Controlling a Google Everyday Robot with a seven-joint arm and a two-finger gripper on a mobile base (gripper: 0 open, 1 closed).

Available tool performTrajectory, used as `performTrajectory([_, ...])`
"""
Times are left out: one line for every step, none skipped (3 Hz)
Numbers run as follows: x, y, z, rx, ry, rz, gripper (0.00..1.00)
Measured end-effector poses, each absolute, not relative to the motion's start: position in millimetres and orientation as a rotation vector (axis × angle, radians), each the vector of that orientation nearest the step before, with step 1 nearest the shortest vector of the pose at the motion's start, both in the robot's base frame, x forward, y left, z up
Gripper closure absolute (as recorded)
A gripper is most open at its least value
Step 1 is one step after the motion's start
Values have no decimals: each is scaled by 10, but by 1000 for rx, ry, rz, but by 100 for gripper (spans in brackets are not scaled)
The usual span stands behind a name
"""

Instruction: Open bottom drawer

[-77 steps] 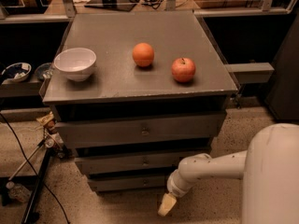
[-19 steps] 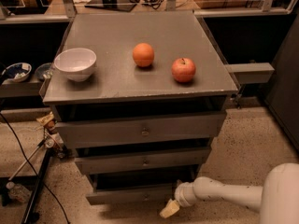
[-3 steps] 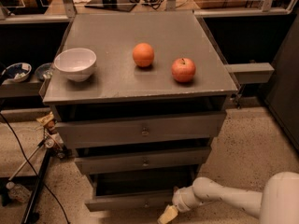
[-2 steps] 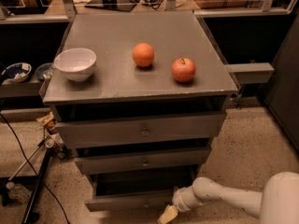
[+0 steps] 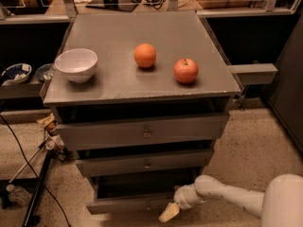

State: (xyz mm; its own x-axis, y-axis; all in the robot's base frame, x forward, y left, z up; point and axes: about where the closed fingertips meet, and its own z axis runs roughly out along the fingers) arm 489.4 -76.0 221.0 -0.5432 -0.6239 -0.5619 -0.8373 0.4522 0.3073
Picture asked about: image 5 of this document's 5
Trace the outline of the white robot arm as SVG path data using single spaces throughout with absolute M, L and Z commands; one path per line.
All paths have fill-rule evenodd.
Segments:
M 178 187 L 161 222 L 177 216 L 181 210 L 212 200 L 223 200 L 261 220 L 261 227 L 303 227 L 303 178 L 283 174 L 271 180 L 264 192 L 221 183 L 209 175 Z

